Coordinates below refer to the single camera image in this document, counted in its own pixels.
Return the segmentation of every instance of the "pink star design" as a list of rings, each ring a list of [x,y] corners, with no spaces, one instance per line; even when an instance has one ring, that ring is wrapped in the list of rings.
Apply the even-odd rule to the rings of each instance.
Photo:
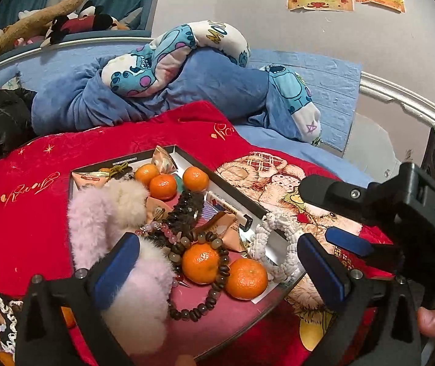
[[[317,125],[314,125],[314,121],[311,122],[311,125],[306,125],[306,127],[307,127],[307,133],[309,134],[314,132],[318,128]]]

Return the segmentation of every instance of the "fluffy pink hair tie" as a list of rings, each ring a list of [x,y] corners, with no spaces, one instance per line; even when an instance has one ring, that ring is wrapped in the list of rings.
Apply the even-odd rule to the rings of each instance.
[[[68,208],[75,269],[90,269],[128,227],[145,224],[148,192],[136,181],[111,180],[79,191]],[[140,237],[140,254],[102,318],[128,355],[156,352],[166,336],[164,321],[172,288],[172,264],[161,248]]]

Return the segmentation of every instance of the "black puffer coat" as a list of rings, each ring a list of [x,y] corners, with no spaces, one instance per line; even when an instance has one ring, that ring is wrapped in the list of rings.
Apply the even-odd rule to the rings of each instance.
[[[31,105],[36,92],[0,89],[0,157],[35,138]]]

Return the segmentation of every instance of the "mandarin orange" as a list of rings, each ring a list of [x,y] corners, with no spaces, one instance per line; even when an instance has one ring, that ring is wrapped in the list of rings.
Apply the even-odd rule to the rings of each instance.
[[[171,174],[159,174],[151,179],[148,188],[153,198],[166,201],[177,193],[177,182]]]
[[[68,307],[62,307],[62,314],[63,314],[63,319],[65,319],[65,325],[67,325],[67,328],[71,329],[75,327],[76,325],[75,316],[74,313],[72,312],[72,309]]]
[[[238,259],[229,266],[229,273],[224,289],[238,300],[254,299],[267,288],[267,270],[258,261]]]
[[[208,285],[218,274],[219,254],[209,243],[195,243],[182,256],[182,271],[192,282]]]
[[[135,179],[148,187],[152,179],[159,174],[160,171],[155,164],[144,164],[136,170]]]
[[[14,359],[13,356],[8,352],[0,352],[0,362],[4,366],[14,366]]]
[[[209,176],[195,166],[189,166],[182,175],[184,186],[190,191],[202,191],[209,185]]]

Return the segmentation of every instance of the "mickey mouse plush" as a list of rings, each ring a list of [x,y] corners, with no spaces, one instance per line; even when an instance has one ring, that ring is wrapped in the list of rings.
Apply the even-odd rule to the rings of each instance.
[[[87,1],[78,18],[69,19],[67,16],[57,16],[53,19],[52,31],[47,35],[41,47],[58,44],[68,34],[83,33],[85,31],[108,30],[113,26],[113,18],[102,12],[103,7],[93,5]]]

